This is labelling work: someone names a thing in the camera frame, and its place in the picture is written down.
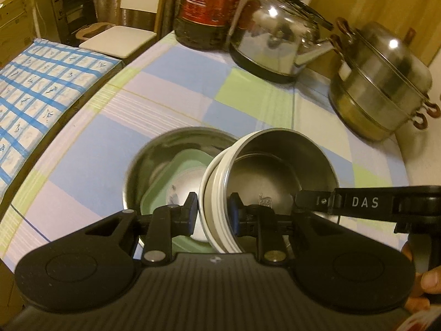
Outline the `person right hand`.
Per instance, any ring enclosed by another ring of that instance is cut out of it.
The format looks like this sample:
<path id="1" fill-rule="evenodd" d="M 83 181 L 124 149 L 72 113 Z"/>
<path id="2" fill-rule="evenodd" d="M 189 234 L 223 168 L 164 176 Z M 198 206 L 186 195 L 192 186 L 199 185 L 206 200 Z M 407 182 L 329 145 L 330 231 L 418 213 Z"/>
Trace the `person right hand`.
<path id="1" fill-rule="evenodd" d="M 413 284 L 413 289 L 406 301 L 404 308 L 413 314 L 430 309 L 431 302 L 425 295 L 440 294 L 440 278 L 440 266 L 424 273 L 417 273 Z"/>

